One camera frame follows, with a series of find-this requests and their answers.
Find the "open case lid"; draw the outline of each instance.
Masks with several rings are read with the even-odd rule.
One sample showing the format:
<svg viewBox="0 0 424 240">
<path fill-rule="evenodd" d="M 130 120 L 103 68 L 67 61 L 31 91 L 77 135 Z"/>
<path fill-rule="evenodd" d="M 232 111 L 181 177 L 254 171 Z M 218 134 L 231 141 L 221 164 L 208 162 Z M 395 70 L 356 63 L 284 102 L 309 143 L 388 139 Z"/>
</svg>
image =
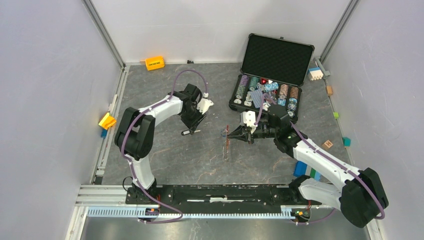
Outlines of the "open case lid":
<svg viewBox="0 0 424 240">
<path fill-rule="evenodd" d="M 315 47 L 251 33 L 241 72 L 280 83 L 301 86 Z"/>
</svg>

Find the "stack of poker chips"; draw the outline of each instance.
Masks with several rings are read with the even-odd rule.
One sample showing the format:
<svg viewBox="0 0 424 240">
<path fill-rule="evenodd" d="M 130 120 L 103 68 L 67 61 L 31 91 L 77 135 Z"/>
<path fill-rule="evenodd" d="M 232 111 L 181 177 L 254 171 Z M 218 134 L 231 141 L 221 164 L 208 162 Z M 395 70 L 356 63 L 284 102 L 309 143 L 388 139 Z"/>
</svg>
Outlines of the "stack of poker chips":
<svg viewBox="0 0 424 240">
<path fill-rule="evenodd" d="M 260 90 L 261 92 L 263 92 L 263 91 L 264 91 L 264 85 L 262 85 L 260 82 L 258 82 L 258 83 L 257 83 L 256 88 L 257 88 L 258 90 Z"/>
<path fill-rule="evenodd" d="M 269 98 L 267 98 L 266 99 L 266 101 L 268 102 L 268 103 L 272 103 L 273 101 L 272 100 L 276 100 L 276 94 L 275 94 L 275 92 L 273 92 L 273 91 L 269 91 L 268 92 L 268 95 L 269 95 Z"/>
<path fill-rule="evenodd" d="M 238 85 L 237 92 L 235 93 L 235 97 L 237 99 L 242 99 L 243 94 L 245 93 L 246 86 L 248 85 L 249 78 L 246 75 L 243 75 L 240 80 L 240 84 Z"/>
<path fill-rule="evenodd" d="M 262 110 L 268 111 L 268 108 L 271 106 L 269 102 L 264 102 L 262 105 Z"/>
<path fill-rule="evenodd" d="M 249 83 L 249 90 L 255 91 L 258 88 L 258 83 L 259 83 L 259 77 L 256 77 L 256 76 L 252 77 Z"/>
<path fill-rule="evenodd" d="M 299 89 L 297 87 L 292 87 L 290 89 L 290 98 L 288 99 L 287 113 L 292 118 L 295 116 L 296 107 L 298 105 L 298 95 Z"/>
<path fill-rule="evenodd" d="M 289 94 L 289 85 L 282 84 L 278 93 L 278 104 L 281 106 L 286 105 L 287 94 Z"/>
<path fill-rule="evenodd" d="M 252 101 L 253 101 L 252 92 L 251 91 L 248 91 L 247 92 L 247 95 L 246 95 L 246 100 L 244 101 L 244 105 L 245 106 L 248 106 L 248 107 L 251 107 L 252 106 Z"/>
<path fill-rule="evenodd" d="M 279 98 L 278 99 L 278 105 L 285 106 L 286 105 L 286 100 Z"/>
<path fill-rule="evenodd" d="M 287 84 L 282 84 L 281 88 L 279 89 L 279 99 L 286 99 L 287 98 L 287 94 L 289 93 L 289 85 Z"/>
<path fill-rule="evenodd" d="M 271 84 L 264 84 L 263 85 L 263 91 L 268 93 L 271 92 L 273 90 L 277 90 L 278 89 L 278 83 L 277 82 L 273 82 Z"/>
</svg>

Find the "blue toy block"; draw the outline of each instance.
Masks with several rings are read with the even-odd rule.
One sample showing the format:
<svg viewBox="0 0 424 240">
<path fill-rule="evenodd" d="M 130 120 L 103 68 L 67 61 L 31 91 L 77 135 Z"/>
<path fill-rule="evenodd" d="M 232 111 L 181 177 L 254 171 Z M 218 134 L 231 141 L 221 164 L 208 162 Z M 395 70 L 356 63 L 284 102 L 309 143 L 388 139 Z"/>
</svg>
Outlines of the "blue toy block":
<svg viewBox="0 0 424 240">
<path fill-rule="evenodd" d="M 106 130 L 106 129 L 104 129 L 104 128 L 103 128 L 103 129 L 101 130 L 101 135 L 100 135 L 100 136 L 101 136 L 103 139 L 105 139 L 107 135 L 108 135 L 108 130 Z"/>
<path fill-rule="evenodd" d="M 321 174 L 319 172 L 315 171 L 315 169 L 311 168 L 305 163 L 297 161 L 296 166 L 294 167 L 293 176 L 300 177 L 302 175 L 308 175 L 316 181 L 319 181 L 321 179 Z"/>
<path fill-rule="evenodd" d="M 319 67 L 312 67 L 312 68 L 309 68 L 308 69 L 308 73 L 313 72 L 313 71 L 318 71 L 318 70 L 321 71 L 321 68 L 319 68 Z"/>
<path fill-rule="evenodd" d="M 344 136 L 341 139 L 343 139 L 343 145 L 345 147 L 350 147 L 351 146 L 351 139 L 350 138 L 348 138 L 347 136 Z"/>
<path fill-rule="evenodd" d="M 305 175 L 307 167 L 308 165 L 306 165 L 305 163 L 297 161 L 296 166 L 294 167 L 293 176 L 300 177 L 302 175 Z"/>
</svg>

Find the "gray mat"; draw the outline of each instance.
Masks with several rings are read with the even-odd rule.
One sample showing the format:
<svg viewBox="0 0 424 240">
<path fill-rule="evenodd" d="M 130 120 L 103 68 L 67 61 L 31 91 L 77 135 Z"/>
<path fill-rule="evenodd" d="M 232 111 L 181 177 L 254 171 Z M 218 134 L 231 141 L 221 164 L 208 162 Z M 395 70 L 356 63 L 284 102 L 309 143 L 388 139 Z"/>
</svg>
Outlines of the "gray mat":
<svg viewBox="0 0 424 240">
<path fill-rule="evenodd" d="M 119 110 L 118 123 L 128 107 L 141 108 L 153 104 L 171 91 L 175 76 L 182 70 L 194 69 L 209 83 L 209 99 L 214 102 L 207 117 L 194 135 L 181 136 L 186 130 L 179 116 L 173 116 L 155 129 L 150 165 L 158 184 L 242 184 L 290 183 L 296 160 L 281 153 L 272 139 L 259 139 L 253 145 L 231 140 L 228 161 L 224 161 L 225 138 L 221 131 L 229 125 L 234 130 L 240 114 L 228 107 L 241 63 L 172 64 L 147 71 L 145 66 L 131 66 Z M 181 91 L 187 83 L 205 87 L 197 74 L 185 72 L 176 84 Z M 330 100 L 322 80 L 306 79 L 296 126 L 318 145 L 330 140 L 329 153 L 347 162 L 342 136 L 333 117 Z M 111 146 L 102 184 L 119 185 L 130 176 L 127 161 L 118 147 Z"/>
</svg>

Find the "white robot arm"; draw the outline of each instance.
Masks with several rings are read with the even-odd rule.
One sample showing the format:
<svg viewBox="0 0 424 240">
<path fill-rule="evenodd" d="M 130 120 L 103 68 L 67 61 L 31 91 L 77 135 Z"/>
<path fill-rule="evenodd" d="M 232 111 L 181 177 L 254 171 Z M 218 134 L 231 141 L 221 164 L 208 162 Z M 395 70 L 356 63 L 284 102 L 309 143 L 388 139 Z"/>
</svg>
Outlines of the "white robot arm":
<svg viewBox="0 0 424 240">
<path fill-rule="evenodd" d="M 299 199 L 314 200 L 338 209 L 352 224 L 361 228 L 389 205 L 374 170 L 367 168 L 362 171 L 320 148 L 291 124 L 283 106 L 271 105 L 267 119 L 257 125 L 255 121 L 255 112 L 243 112 L 240 126 L 228 134 L 228 138 L 250 144 L 255 139 L 274 138 L 282 153 L 307 164 L 332 183 L 300 176 L 289 184 L 296 189 L 295 196 Z"/>
<path fill-rule="evenodd" d="M 206 98 L 206 94 L 203 94 L 200 101 L 197 102 L 200 94 L 200 90 L 196 86 L 188 84 L 184 91 L 174 92 L 171 98 L 167 95 L 158 101 L 157 103 L 164 103 L 157 107 L 153 108 L 157 105 L 154 103 L 139 109 L 129 107 L 125 110 L 115 136 L 115 144 L 119 148 L 121 148 L 124 136 L 135 116 L 148 110 L 138 120 L 138 132 L 132 131 L 125 145 L 125 156 L 132 160 L 130 164 L 133 164 L 135 176 L 138 177 L 141 184 L 139 185 L 134 179 L 133 182 L 136 186 L 148 189 L 155 181 L 149 163 L 149 152 L 153 145 L 155 127 L 173 115 L 180 115 L 182 122 L 188 127 L 188 130 L 181 134 L 193 134 L 199 123 L 206 117 L 205 113 L 209 107 L 214 105 L 211 100 Z"/>
</svg>

